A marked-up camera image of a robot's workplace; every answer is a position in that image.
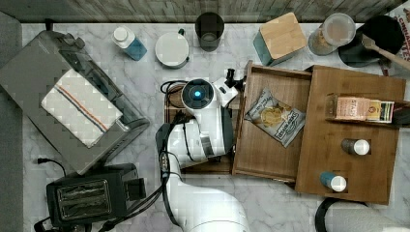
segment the cup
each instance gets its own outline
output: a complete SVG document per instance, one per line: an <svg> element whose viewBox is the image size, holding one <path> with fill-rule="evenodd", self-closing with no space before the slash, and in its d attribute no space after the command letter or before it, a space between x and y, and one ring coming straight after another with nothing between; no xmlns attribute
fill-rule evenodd
<svg viewBox="0 0 410 232"><path fill-rule="evenodd" d="M169 32L157 40L155 53L165 67L180 69L189 61L190 46L184 35L185 30L180 29L178 33Z"/></svg>
<svg viewBox="0 0 410 232"><path fill-rule="evenodd" d="M224 29L223 19L215 13L204 13L195 22L199 45L205 51L214 51L220 44Z"/></svg>
<svg viewBox="0 0 410 232"><path fill-rule="evenodd" d="M347 14L332 14L308 38L308 48L315 55L328 55L349 44L356 34L356 25Z"/></svg>

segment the wooden drawer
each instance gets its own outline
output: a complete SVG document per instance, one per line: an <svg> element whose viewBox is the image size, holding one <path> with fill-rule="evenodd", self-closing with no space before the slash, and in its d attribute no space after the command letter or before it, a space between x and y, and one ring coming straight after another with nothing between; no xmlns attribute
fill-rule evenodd
<svg viewBox="0 0 410 232"><path fill-rule="evenodd" d="M244 115L265 87L269 87L278 100L306 112L311 73L257 66L251 61L248 63L247 72L232 174L247 174L295 183L303 131L284 148L265 131L252 122L245 121Z"/></svg>

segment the wooden cube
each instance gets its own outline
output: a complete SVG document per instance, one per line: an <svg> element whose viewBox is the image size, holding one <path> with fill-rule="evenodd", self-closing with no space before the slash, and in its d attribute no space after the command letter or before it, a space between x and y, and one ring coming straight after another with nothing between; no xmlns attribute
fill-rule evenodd
<svg viewBox="0 0 410 232"><path fill-rule="evenodd" d="M295 51L307 45L295 14L284 14L263 24L253 45L265 66L273 66L291 58Z"/></svg>

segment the dish towel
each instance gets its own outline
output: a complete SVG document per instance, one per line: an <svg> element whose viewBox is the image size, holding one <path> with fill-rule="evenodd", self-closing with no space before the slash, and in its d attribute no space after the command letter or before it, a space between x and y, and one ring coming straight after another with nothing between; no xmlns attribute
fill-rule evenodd
<svg viewBox="0 0 410 232"><path fill-rule="evenodd" d="M42 100L42 107L88 148L123 114L80 73L66 72Z"/></svg>

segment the blue bottle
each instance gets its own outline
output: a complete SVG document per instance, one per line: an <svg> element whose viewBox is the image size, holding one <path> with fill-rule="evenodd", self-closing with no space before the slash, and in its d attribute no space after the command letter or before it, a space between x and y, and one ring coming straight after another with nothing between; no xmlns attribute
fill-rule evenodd
<svg viewBox="0 0 410 232"><path fill-rule="evenodd" d="M115 29L112 40L133 60L139 61L147 53L144 44L126 26L119 26Z"/></svg>

